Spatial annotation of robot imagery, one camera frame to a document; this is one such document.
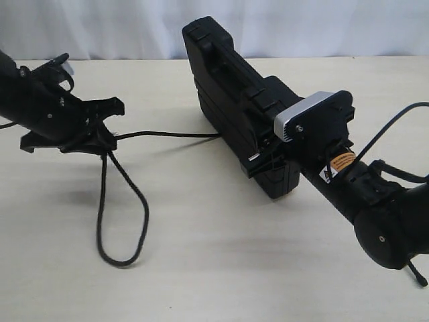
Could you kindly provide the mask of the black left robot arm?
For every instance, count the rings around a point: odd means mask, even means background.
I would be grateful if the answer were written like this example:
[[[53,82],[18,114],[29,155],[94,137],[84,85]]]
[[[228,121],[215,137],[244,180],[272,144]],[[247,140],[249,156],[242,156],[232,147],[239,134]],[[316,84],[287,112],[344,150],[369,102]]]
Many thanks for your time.
[[[84,101],[62,87],[63,82],[74,86],[68,58],[63,53],[30,70],[1,53],[1,116],[29,130],[20,141],[29,153],[37,148],[94,155],[116,150],[117,140],[104,121],[124,115],[124,103],[117,97]]]

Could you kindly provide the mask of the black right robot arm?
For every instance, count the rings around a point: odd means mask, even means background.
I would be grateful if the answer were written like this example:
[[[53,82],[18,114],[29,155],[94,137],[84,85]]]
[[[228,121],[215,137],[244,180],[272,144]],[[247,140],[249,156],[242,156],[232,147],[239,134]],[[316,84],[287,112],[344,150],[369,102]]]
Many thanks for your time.
[[[348,91],[290,95],[261,110],[273,152],[302,175],[353,225],[365,253],[400,270],[428,253],[428,178],[383,160],[370,164],[352,151],[348,124],[355,109]]]

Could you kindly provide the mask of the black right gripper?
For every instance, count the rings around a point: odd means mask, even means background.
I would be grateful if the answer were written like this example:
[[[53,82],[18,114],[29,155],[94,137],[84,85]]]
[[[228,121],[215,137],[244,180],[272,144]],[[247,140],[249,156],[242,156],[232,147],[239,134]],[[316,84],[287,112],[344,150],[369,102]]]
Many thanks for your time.
[[[278,100],[264,109],[261,122],[267,143],[260,145],[258,151],[247,159],[249,178],[281,168],[285,163],[326,159],[337,148],[349,143],[348,122],[354,118],[353,97],[348,91],[338,91],[326,101],[307,111],[289,125],[288,135],[293,138],[285,143],[273,132],[276,115],[304,98],[296,97],[290,101]]]

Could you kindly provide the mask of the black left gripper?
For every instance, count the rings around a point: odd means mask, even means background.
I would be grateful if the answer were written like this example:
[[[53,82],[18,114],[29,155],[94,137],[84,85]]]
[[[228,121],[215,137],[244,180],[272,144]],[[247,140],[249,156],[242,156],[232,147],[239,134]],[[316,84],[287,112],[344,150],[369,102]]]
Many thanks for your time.
[[[105,153],[117,148],[104,124],[110,116],[125,114],[125,104],[117,97],[90,101],[29,97],[21,103],[20,124],[29,129],[21,137],[23,151],[57,148],[61,153]]]

